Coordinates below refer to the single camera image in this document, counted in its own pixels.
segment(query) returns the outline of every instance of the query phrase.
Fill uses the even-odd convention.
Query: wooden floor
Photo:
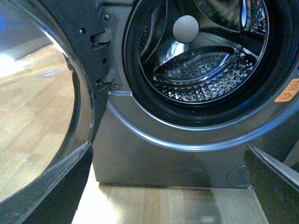
[[[93,169],[73,224],[268,224],[253,190],[100,186]]]
[[[54,45],[13,66],[12,74],[0,76],[0,201],[45,170],[65,137],[74,104],[71,71]]]

